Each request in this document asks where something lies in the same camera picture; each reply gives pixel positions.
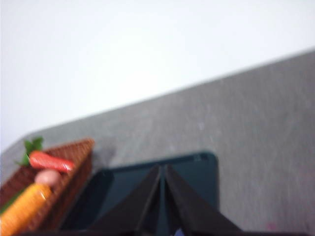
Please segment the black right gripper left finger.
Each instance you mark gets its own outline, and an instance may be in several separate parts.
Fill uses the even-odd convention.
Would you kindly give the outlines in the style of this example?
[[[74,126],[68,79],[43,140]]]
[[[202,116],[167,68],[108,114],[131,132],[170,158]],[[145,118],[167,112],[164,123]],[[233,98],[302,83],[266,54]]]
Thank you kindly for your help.
[[[139,231],[159,190],[160,166],[150,169],[122,201],[91,225],[93,231]]]

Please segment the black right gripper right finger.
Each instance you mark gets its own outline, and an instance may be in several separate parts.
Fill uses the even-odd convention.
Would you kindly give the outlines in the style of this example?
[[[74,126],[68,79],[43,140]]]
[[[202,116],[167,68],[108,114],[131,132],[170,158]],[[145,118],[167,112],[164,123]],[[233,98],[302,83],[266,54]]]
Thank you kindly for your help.
[[[241,233],[233,222],[214,209],[171,166],[165,166],[171,207],[185,233]]]

